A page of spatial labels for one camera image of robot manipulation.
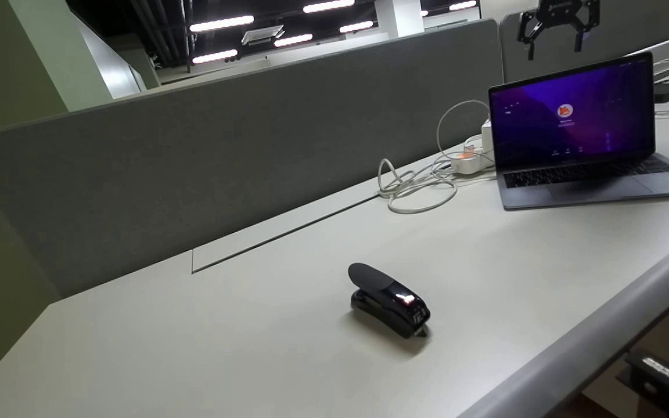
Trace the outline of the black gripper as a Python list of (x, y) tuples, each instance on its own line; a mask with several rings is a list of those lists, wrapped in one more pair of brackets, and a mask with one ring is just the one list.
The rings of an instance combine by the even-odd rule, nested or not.
[(522, 12), (519, 40), (527, 46), (527, 59), (535, 59), (535, 42), (544, 33), (544, 24), (574, 24), (574, 49), (580, 52), (585, 34), (600, 25), (600, 0), (539, 0), (539, 10)]

